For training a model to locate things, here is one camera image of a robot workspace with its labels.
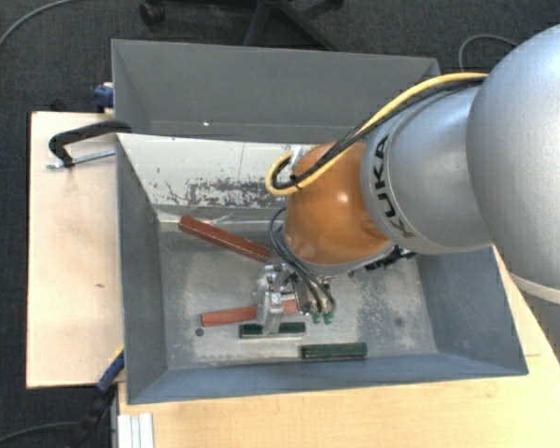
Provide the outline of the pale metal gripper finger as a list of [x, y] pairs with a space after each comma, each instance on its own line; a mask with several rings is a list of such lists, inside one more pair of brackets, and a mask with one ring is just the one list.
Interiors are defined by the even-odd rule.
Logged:
[[258, 288], [253, 293], [253, 301], [256, 304], [256, 321], [264, 323], [268, 314], [269, 290], [267, 288]]
[[267, 293], [263, 302], [263, 333], [275, 334], [279, 331], [284, 316], [282, 297], [277, 293]]

